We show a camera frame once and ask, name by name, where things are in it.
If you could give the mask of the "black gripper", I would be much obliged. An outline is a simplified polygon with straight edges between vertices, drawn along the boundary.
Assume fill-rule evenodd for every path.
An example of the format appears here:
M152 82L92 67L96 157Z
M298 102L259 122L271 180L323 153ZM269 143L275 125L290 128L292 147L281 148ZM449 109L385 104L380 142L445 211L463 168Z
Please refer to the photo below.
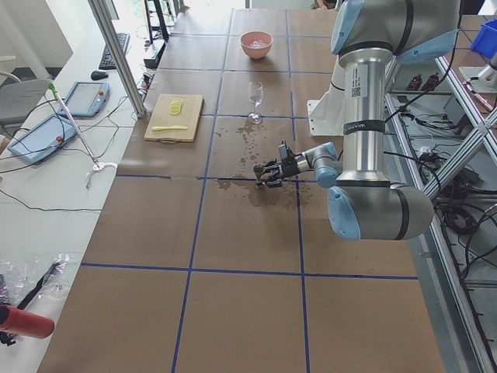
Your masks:
M282 158L280 161L276 158L273 158L266 164L260 165L259 167L260 173L274 173L277 171L277 178L258 180L257 186L268 188L282 187L284 179L296 176L307 171L307 158L304 155L287 156L285 158Z

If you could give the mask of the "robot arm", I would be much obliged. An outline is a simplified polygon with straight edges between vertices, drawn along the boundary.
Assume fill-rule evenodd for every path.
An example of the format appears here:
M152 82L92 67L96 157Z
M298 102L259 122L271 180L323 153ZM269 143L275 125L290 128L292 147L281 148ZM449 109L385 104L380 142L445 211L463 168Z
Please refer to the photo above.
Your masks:
M324 143L254 167L260 186L313 171L328 191L328 218L344 239L404 240L422 234L434 211L419 189L384 173L385 72L389 62L429 61L454 47L459 1L347 1L339 8L331 50L344 71L343 153Z

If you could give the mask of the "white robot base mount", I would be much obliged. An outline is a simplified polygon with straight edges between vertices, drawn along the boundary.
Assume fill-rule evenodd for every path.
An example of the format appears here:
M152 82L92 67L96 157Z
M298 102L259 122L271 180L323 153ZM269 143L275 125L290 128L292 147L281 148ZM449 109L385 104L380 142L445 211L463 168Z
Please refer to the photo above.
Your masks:
M308 100L311 136L343 136L345 69L335 61L328 91L320 100Z

